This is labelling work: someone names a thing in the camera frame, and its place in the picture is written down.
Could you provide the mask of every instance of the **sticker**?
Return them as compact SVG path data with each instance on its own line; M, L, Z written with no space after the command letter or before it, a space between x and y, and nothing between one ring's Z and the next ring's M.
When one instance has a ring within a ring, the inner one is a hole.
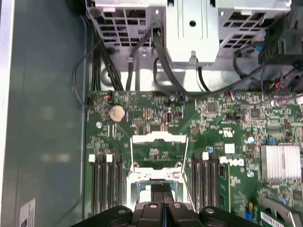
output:
M35 226L36 199L32 199L20 208L19 227Z
M235 153L235 144L234 143L225 143L224 151L226 154L234 154Z
M263 212L261 212L261 219L273 227L284 227L284 225L277 222L276 220L274 220L273 218L271 218L270 216L268 216L267 214L265 214Z

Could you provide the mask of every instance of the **white label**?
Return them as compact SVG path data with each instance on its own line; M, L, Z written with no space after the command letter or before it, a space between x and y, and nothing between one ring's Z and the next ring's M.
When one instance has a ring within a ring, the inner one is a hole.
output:
M225 143L224 151L226 154L234 154L235 153L235 144L234 143Z
M233 137L233 135L235 134L234 130L219 130L219 134L223 134L224 137Z
M280 224L279 222L277 222L276 220L274 220L263 212L261 212L261 219L273 227L284 227L284 225Z
M35 226L36 199L32 199L20 208L19 227Z

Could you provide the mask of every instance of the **microchip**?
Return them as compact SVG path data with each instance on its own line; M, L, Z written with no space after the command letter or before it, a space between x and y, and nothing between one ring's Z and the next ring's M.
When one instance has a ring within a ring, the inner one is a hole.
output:
M225 197L222 196L222 195L220 195L219 200L220 200L220 204L221 204L222 206L224 206L224 205L225 205Z
M220 176L222 176L222 177L225 177L224 176L224 166L219 166L219 174L220 174Z
M254 151L256 149L255 144L248 144L248 149Z
M259 109L251 109L250 110L251 118L260 118L260 110Z
M207 104L207 112L209 112L209 113L216 113L217 112L217 105L216 105L216 103L208 103Z
M284 119L284 127L285 130L290 130L291 129L291 125L288 119Z
M293 190L293 197L294 197L294 200L296 200L296 201L302 201L303 200L302 191Z
M303 114L300 112L300 113L297 113L297 120L300 120L303 118Z

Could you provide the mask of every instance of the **power cable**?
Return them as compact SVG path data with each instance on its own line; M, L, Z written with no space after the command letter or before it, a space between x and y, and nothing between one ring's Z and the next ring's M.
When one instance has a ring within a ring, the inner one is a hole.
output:
M129 91L132 85L133 73L134 73L134 55L136 54L137 50L142 47L147 40L149 40L152 36L152 30L148 30L145 36L138 42L138 44L132 49L129 59L128 59L128 77L126 82L125 90Z
M248 44L246 46L244 46L243 48L237 50L234 55L233 55L233 59L232 59L232 66L234 68L234 70L236 71L236 73L239 75L240 79L243 79L245 77L248 76L248 74L244 73L238 66L238 62L237 62L237 58L238 56L240 55L240 53L246 49L249 49L249 48L254 48L256 47L257 45L263 45L264 43L263 42L255 42L255 43L252 43L252 44ZM252 80L256 81L256 82L260 82L257 78L254 78L252 77L251 78Z
M162 65L166 75L168 76L169 80L177 88L177 90L179 92L184 93L184 95L186 95L188 98L206 98L206 97L211 97L213 95L217 95L217 94L222 93L222 92L230 91L230 90L234 89L235 87L243 84L245 81L253 78L254 75L261 72L266 67L265 65L261 65L257 69L253 70L250 74L248 74L247 77L245 77L245 78L243 78L243 79L241 79L241 80L239 80L239 81L237 81L237 82L235 82L231 85L223 87L219 90L212 91L212 92L204 92L204 93L200 93L200 94L191 94L183 88L183 86L178 82L176 77L173 75L173 73L172 73L172 71L169 67L169 62L166 58L165 51L164 51L164 48L162 46L161 39L160 39L160 36L158 35L158 33L153 34L153 42L154 42L154 46L157 50L160 63Z
M74 92L75 92L75 95L79 101L79 103L86 109L94 109L96 107L98 107L102 102L103 100L97 102L96 104L94 105L88 105L86 104L81 96L80 96L80 93L79 93L79 90L78 90L78 86L77 86L77 70L79 68L79 66L81 65L81 63L88 57L90 56L91 54L93 54L94 50L99 47L101 44L103 43L103 40L102 39L99 39L94 45L93 47L88 51L86 52L86 54L77 62L77 64L74 66L73 70L72 70L72 84L73 84L73 88L74 88Z

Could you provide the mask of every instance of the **silver heatsink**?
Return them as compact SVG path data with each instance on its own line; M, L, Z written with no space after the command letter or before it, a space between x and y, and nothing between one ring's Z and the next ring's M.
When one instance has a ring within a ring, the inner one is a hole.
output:
M261 146L262 179L301 180L299 146Z

